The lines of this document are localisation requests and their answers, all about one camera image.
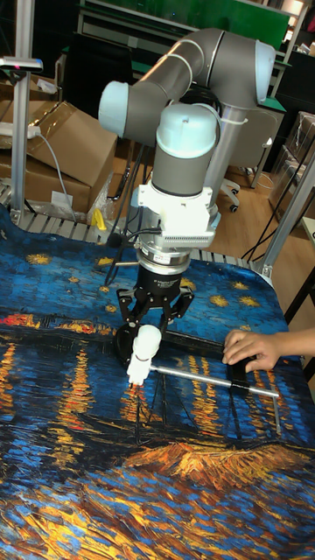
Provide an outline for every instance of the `silver bar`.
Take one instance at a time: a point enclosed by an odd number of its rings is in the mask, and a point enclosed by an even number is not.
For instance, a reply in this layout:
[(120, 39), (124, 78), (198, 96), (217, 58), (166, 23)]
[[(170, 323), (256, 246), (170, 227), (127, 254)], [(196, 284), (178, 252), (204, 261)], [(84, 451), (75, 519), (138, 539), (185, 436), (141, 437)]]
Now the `silver bar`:
[(45, 224), (43, 234), (50, 234), (52, 232), (53, 224), (55, 223), (56, 220), (57, 218), (48, 218)]
[(30, 224), (32, 223), (32, 220), (34, 220), (34, 218), (35, 218), (34, 213), (32, 213), (32, 212), (25, 213), (21, 222), (20, 222), (20, 224), (19, 224), (19, 227), (21, 229), (23, 229), (24, 231), (27, 231), (28, 227), (30, 226)]
[(227, 264), (236, 264), (236, 260), (233, 256), (226, 255)]
[(57, 234), (57, 232), (60, 228), (60, 223), (61, 223), (61, 219), (56, 218), (55, 222), (52, 224), (52, 228), (51, 228), (51, 231), (50, 231), (51, 234)]
[(65, 220), (60, 228), (59, 235), (62, 237), (70, 237), (72, 230), (74, 229), (74, 222)]
[[(32, 37), (35, 0), (17, 0), (16, 52), (20, 59), (32, 56)], [(30, 99), (30, 73), (14, 87), (13, 138), (11, 163), (11, 210), (13, 223), (23, 219), (25, 204), (25, 163)]]
[[(288, 63), (288, 61), (289, 61), (293, 46), (297, 42), (296, 39), (298, 38), (298, 34), (300, 32), (300, 29), (302, 27), (302, 23), (304, 21), (304, 18), (305, 18), (305, 15), (306, 15), (306, 12), (308, 11), (308, 9), (309, 9), (309, 5), (304, 4), (304, 6), (301, 10), (301, 13), (300, 13), (300, 15), (297, 19), (296, 25), (294, 27), (294, 32), (293, 32), (292, 37), (289, 41), (289, 45), (288, 45), (288, 48), (286, 50), (286, 53), (285, 53), (285, 56), (284, 56), (284, 59), (283, 59), (283, 62), (285, 62), (285, 63)], [(279, 84), (280, 84), (280, 81), (283, 77), (284, 71), (285, 71), (285, 69), (279, 71), (279, 74), (276, 77), (276, 83), (275, 83), (274, 87), (272, 88), (271, 97), (276, 97), (277, 89), (279, 88)]]
[(199, 261), (200, 260), (200, 252), (198, 251), (197, 248), (194, 248), (191, 252), (191, 259), (195, 260), (195, 261)]
[[(150, 370), (158, 371), (160, 374), (175, 375), (176, 377), (191, 379), (195, 382), (212, 383), (213, 385), (220, 385), (221, 387), (227, 387), (228, 389), (232, 385), (232, 382), (229, 379), (218, 379), (217, 377), (210, 377), (208, 375), (190, 374), (186, 371), (178, 371), (177, 369), (173, 369), (171, 367), (157, 367), (151, 365)], [(253, 393), (255, 395), (270, 396), (271, 398), (276, 399), (279, 397), (279, 393), (277, 393), (275, 390), (270, 391), (266, 388), (249, 386), (248, 391), (249, 393)]]
[(95, 226), (90, 226), (87, 232), (86, 242), (97, 243), (98, 229)]
[(34, 222), (29, 227), (28, 231), (30, 234), (41, 234), (44, 229), (44, 225), (47, 222), (47, 216), (43, 216), (42, 214), (38, 214), (34, 220)]
[(214, 253), (214, 262), (215, 263), (224, 263), (223, 255), (220, 255), (220, 253)]
[(1, 192), (0, 204), (4, 207), (8, 206), (11, 201), (11, 187), (4, 185), (4, 189)]
[(125, 262), (117, 262), (115, 266), (138, 266), (138, 261), (125, 261)]
[(280, 425), (280, 417), (279, 417), (279, 408), (277, 405), (277, 399), (275, 396), (272, 397), (274, 403), (274, 411), (275, 411), (275, 419), (276, 419), (276, 433), (278, 436), (281, 436), (281, 425)]
[(277, 259), (285, 240), (296, 223), (307, 198), (315, 186), (315, 152), (307, 165), (303, 177), (283, 214), (275, 234), (267, 248), (264, 257), (255, 264), (256, 272), (263, 272), (264, 267), (272, 267)]
[(88, 226), (86, 224), (77, 224), (75, 226), (75, 230), (73, 231), (72, 239), (75, 239), (79, 242), (83, 241), (87, 231)]

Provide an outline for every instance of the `cable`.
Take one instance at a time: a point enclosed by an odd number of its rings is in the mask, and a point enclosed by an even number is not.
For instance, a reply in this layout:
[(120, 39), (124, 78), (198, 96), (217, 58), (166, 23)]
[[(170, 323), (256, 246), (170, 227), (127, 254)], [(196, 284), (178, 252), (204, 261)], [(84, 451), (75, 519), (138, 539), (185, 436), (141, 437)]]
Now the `cable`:
[(135, 231), (133, 234), (128, 235), (127, 237), (127, 241), (129, 241), (129, 239), (131, 239), (132, 237), (135, 237), (135, 235), (140, 235), (140, 234), (154, 234), (154, 235), (159, 235), (162, 233), (162, 229), (161, 227), (147, 227), (146, 229), (138, 229), (137, 231)]
[[(292, 231), (297, 227), (298, 223), (302, 220), (303, 216), (306, 214), (307, 210), (311, 206), (311, 203), (313, 202), (314, 199), (315, 199), (315, 190), (312, 193), (311, 198), (306, 203), (304, 210), (302, 210), (301, 214), (298, 216), (297, 221), (295, 222), (295, 224), (294, 224), (293, 228), (291, 229), (290, 233), (292, 233)], [(266, 242), (276, 231), (277, 231), (277, 227), (272, 232), (272, 234), (269, 234), (268, 237), (266, 237), (266, 239), (264, 239), (264, 241)], [(256, 261), (259, 261), (259, 259), (263, 258), (263, 256), (265, 256), (265, 253), (262, 253), (262, 255), (259, 255), (255, 259), (253, 259), (253, 263), (255, 263)]]
[(271, 178), (269, 175), (267, 175), (267, 173), (261, 173), (261, 175), (262, 175), (263, 177), (266, 177), (267, 179), (269, 179), (269, 181), (270, 181), (270, 183), (272, 184), (272, 186), (263, 185), (263, 183), (258, 183), (258, 182), (257, 182), (257, 184), (258, 184), (259, 186), (263, 186), (264, 189), (269, 189), (269, 190), (272, 189), (272, 188), (273, 188), (273, 180), (272, 180), (272, 178)]
[(63, 192), (64, 192), (64, 194), (65, 194), (65, 196), (66, 196), (66, 203), (68, 204), (68, 206), (69, 206), (69, 208), (70, 208), (71, 214), (72, 214), (72, 216), (73, 216), (73, 221), (74, 221), (74, 223), (76, 223), (76, 218), (75, 218), (75, 215), (74, 215), (74, 210), (73, 210), (73, 208), (72, 208), (72, 206), (71, 206), (71, 202), (70, 202), (70, 199), (69, 199), (69, 197), (68, 197), (67, 189), (66, 189), (66, 187), (65, 187), (65, 185), (64, 185), (64, 182), (63, 182), (63, 180), (62, 180), (62, 177), (61, 177), (61, 171), (60, 171), (60, 165), (59, 165), (59, 163), (58, 163), (58, 159), (56, 158), (55, 153), (54, 153), (54, 151), (53, 151), (53, 148), (52, 148), (52, 146), (49, 144), (47, 138), (45, 138), (42, 134), (38, 134), (38, 136), (39, 136), (40, 138), (42, 138), (42, 140), (44, 140), (44, 142), (47, 144), (47, 146), (48, 146), (48, 148), (49, 148), (49, 150), (50, 150), (50, 152), (51, 152), (51, 154), (52, 154), (54, 163), (56, 164), (57, 173), (58, 173), (58, 175), (59, 175), (59, 181), (60, 181), (60, 184), (61, 184), (61, 186), (62, 186)]
[(133, 170), (134, 171), (133, 177), (132, 177), (132, 180), (130, 181), (127, 215), (126, 215), (125, 226), (123, 228), (123, 234), (124, 235), (127, 234), (127, 230), (128, 230), (128, 224), (129, 224), (129, 220), (130, 220), (131, 199), (132, 199), (134, 184), (135, 184), (135, 180), (136, 180), (136, 177), (137, 177), (137, 173), (139, 171), (139, 167), (140, 167), (140, 164), (141, 164), (141, 159), (142, 159), (143, 153), (144, 153), (144, 144), (142, 144), (142, 146), (140, 148), (140, 151), (137, 155), (136, 162), (135, 162), (135, 167), (134, 167), (134, 170)]
[(110, 233), (109, 233), (109, 236), (108, 236), (108, 242), (109, 242), (110, 236), (111, 236), (111, 235), (115, 232), (115, 230), (116, 230), (117, 223), (118, 223), (119, 218), (120, 218), (120, 216), (121, 216), (121, 213), (122, 213), (122, 210), (123, 210), (123, 205), (124, 205), (124, 203), (125, 203), (125, 201), (126, 201), (126, 199), (127, 199), (129, 189), (130, 189), (130, 188), (132, 189), (133, 180), (134, 180), (135, 170), (136, 170), (136, 167), (137, 167), (137, 160), (138, 160), (138, 158), (139, 158), (139, 154), (138, 154), (138, 156), (137, 156), (137, 158), (136, 158), (136, 161), (135, 161), (135, 163), (134, 163), (134, 165), (133, 165), (133, 168), (132, 168), (132, 170), (131, 170), (131, 173), (129, 174), (129, 177), (128, 177), (126, 186), (125, 186), (125, 188), (124, 188), (124, 194), (123, 194), (123, 196), (122, 196), (122, 201), (121, 201), (121, 204), (120, 204), (120, 206), (119, 206), (117, 216), (115, 217), (115, 221), (114, 221), (113, 227), (112, 227), (111, 230), (110, 230)]
[(122, 260), (123, 250), (129, 245), (129, 240), (132, 237), (135, 237), (135, 235), (139, 235), (139, 234), (155, 234), (155, 235), (158, 235), (158, 234), (161, 234), (161, 232), (162, 232), (162, 230), (161, 230), (160, 227), (152, 227), (152, 228), (147, 228), (147, 229), (139, 229), (138, 231), (135, 231), (135, 233), (125, 237), (125, 239), (122, 242), (121, 247), (118, 249), (118, 251), (115, 255), (115, 258), (113, 259), (113, 262), (111, 263), (110, 269), (109, 269), (108, 274), (106, 275), (106, 278), (105, 278), (104, 285), (105, 286), (110, 286), (114, 282), (114, 280), (116, 278), (116, 274), (118, 272), (118, 268), (119, 268), (119, 267), (116, 266), (116, 264)]
[(253, 254), (255, 253), (257, 247), (259, 247), (259, 245), (262, 245), (262, 243), (264, 243), (265, 241), (267, 241), (267, 239), (270, 238), (270, 235), (269, 235), (269, 237), (267, 237), (266, 239), (263, 239), (263, 236), (265, 235), (265, 233), (266, 233), (268, 227), (270, 226), (270, 223), (272, 222), (272, 220), (273, 220), (274, 217), (276, 216), (276, 214), (277, 214), (277, 209), (280, 207), (282, 201), (284, 200), (284, 197), (285, 197), (286, 193), (289, 191), (289, 189), (290, 189), (290, 187), (291, 187), (291, 184), (293, 183), (295, 177), (298, 175), (298, 172), (299, 172), (299, 170), (301, 169), (301, 167), (302, 167), (302, 165), (303, 165), (303, 163), (304, 163), (304, 161), (305, 161), (305, 158), (307, 157), (307, 155), (308, 155), (308, 153), (309, 153), (309, 151), (310, 151), (310, 149), (311, 149), (311, 147), (312, 147), (312, 144), (313, 144), (314, 140), (315, 140), (315, 136), (312, 138), (308, 149), (306, 150), (304, 156), (302, 157), (301, 162), (300, 162), (300, 163), (298, 164), (298, 166), (297, 166), (297, 169), (294, 171), (294, 173), (293, 173), (292, 177), (290, 178), (290, 180), (288, 181), (286, 187), (283, 189), (283, 193), (281, 194), (281, 196), (280, 196), (278, 202), (276, 203), (276, 206), (275, 206), (275, 208), (274, 208), (274, 210), (273, 210), (273, 212), (272, 212), (272, 214), (271, 214), (271, 216), (270, 216), (270, 218), (269, 218), (269, 220), (268, 220), (268, 222), (267, 222), (266, 227), (265, 227), (264, 230), (262, 231), (262, 233), (261, 233), (261, 235), (260, 235), (260, 237), (259, 237), (259, 239), (258, 239), (258, 242), (254, 245), (254, 247), (252, 247), (252, 248), (250, 248), (248, 251), (246, 251), (246, 253), (244, 253), (244, 255), (242, 255), (241, 259), (245, 258), (245, 256), (247, 256), (247, 255), (250, 253), (250, 255), (249, 255), (249, 257), (248, 257), (248, 262), (249, 262), (250, 259), (251, 259), (251, 257), (252, 257)]
[[(124, 226), (122, 234), (125, 236), (126, 233), (127, 233), (128, 225), (129, 225), (130, 203), (131, 203), (131, 198), (132, 198), (132, 193), (133, 193), (133, 186), (134, 186), (134, 183), (135, 183), (137, 172), (139, 170), (139, 166), (140, 166), (140, 163), (141, 163), (141, 158), (142, 158), (143, 153), (144, 153), (144, 145), (141, 146), (141, 149), (140, 149), (140, 151), (139, 151), (139, 153), (136, 157), (136, 161), (135, 161), (134, 166), (132, 168), (131, 174), (129, 175), (129, 180), (128, 180), (128, 184), (126, 185), (126, 188), (125, 188), (125, 193), (123, 195), (122, 203), (121, 203), (120, 208), (118, 210), (118, 214), (116, 216), (114, 225), (113, 225), (113, 227), (111, 229), (111, 232), (108, 236), (108, 242), (109, 242), (110, 236), (115, 232), (116, 225), (118, 223), (119, 217), (120, 217), (120, 215), (122, 213), (122, 210), (123, 210), (124, 202), (127, 199), (127, 196), (129, 195), (128, 213), (127, 213), (126, 222), (125, 222), (125, 226)], [(105, 278), (105, 281), (104, 281), (105, 286), (110, 286), (114, 282), (114, 280), (116, 278), (116, 274), (118, 272), (118, 267), (116, 267), (116, 263), (118, 263), (118, 261), (121, 261), (122, 256), (123, 256), (123, 250), (125, 249), (125, 247), (126, 247), (126, 243), (125, 243), (125, 241), (123, 241), (121, 247), (118, 249), (118, 251), (116, 253), (115, 258), (113, 259), (113, 262), (111, 263), (108, 274), (106, 275), (106, 278)]]

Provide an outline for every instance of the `table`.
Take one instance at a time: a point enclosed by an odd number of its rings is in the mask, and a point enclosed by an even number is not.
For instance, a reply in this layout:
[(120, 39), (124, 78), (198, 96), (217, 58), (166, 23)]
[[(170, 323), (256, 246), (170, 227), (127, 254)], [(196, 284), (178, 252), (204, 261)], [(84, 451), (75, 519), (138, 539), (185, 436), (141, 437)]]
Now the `table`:
[[(130, 388), (112, 337), (116, 288), (137, 271), (108, 290), (112, 256), (23, 232), (0, 207), (2, 558), (313, 558), (314, 408), (298, 359), (248, 376), (279, 391), (281, 437), (265, 397), (156, 373)], [(194, 261), (185, 281), (195, 299), (177, 332), (287, 328), (251, 270)], [(227, 376), (177, 350), (156, 363)]]

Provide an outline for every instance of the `robotic arm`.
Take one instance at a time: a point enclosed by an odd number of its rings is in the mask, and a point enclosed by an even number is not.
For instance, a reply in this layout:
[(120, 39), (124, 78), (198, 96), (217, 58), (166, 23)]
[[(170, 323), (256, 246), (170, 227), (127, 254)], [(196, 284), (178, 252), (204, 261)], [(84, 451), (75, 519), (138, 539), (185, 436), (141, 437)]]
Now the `robotic arm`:
[[(192, 292), (180, 288), (181, 276), (191, 250), (214, 238), (215, 201), (240, 125), (249, 109), (265, 100), (274, 60), (269, 45), (205, 29), (182, 38), (134, 86), (111, 82), (105, 88), (101, 125), (120, 137), (157, 145), (152, 178), (138, 189), (143, 229), (155, 233), (139, 235), (135, 289), (117, 292), (132, 340), (151, 307), (163, 309), (163, 331), (193, 301)], [(193, 81), (220, 99), (221, 122), (207, 105), (179, 102)]]

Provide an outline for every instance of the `brown cardboard box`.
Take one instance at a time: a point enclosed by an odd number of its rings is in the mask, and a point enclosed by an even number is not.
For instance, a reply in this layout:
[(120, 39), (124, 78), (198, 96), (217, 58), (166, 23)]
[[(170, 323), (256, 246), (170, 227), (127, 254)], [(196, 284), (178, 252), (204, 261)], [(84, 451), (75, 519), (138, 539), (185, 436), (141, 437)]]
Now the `brown cardboard box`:
[[(0, 150), (0, 178), (11, 176), (11, 150)], [(67, 194), (73, 197), (73, 210), (86, 214), (90, 208), (91, 187), (62, 173)], [(33, 157), (26, 159), (25, 198), (38, 202), (54, 202), (55, 193), (63, 193), (58, 173)]]
[[(288, 185), (290, 179), (293, 177), (299, 165), (298, 161), (289, 153), (288, 149), (286, 149), (285, 146), (283, 146), (282, 153), (282, 167), (277, 167), (276, 172), (274, 172), (272, 176), (274, 186), (269, 195), (269, 203), (271, 204), (273, 209), (276, 208), (277, 202), (279, 201), (281, 195), (284, 192), (284, 189)], [(285, 194), (282, 202), (280, 203), (279, 208), (276, 210), (276, 217), (279, 220), (282, 218), (285, 210), (290, 204), (304, 172), (305, 165), (302, 165), (296, 177), (293, 179), (288, 192)], [(311, 206), (307, 210), (305, 216), (309, 218), (315, 218), (315, 200), (311, 203)]]
[(299, 163), (308, 165), (315, 151), (315, 115), (300, 111), (285, 145)]
[[(56, 94), (48, 94), (44, 91), (42, 91), (42, 89), (40, 89), (38, 87), (38, 81), (39, 79), (45, 80), (45, 81), (49, 81), (50, 83), (54, 83), (54, 80), (52, 80), (52, 78), (45, 78), (44, 76), (41, 76), (41, 74), (38, 75), (31, 75), (31, 79), (30, 79), (30, 100), (31, 101), (53, 101), (53, 100), (57, 100), (58, 99), (58, 92)], [(5, 78), (1, 78), (0, 79), (0, 101), (2, 100), (12, 100), (13, 99), (13, 94), (14, 94), (14, 87), (12, 86), (12, 84), (10, 83), (9, 80), (6, 80)]]
[[(3, 119), (7, 123), (13, 120), (12, 105)], [(40, 126), (61, 171), (91, 187), (91, 206), (112, 171), (117, 136), (104, 130), (97, 119), (66, 102), (30, 101), (29, 124)], [(10, 141), (0, 137), (0, 147), (10, 147)], [(40, 136), (27, 141), (27, 154), (56, 168)]]

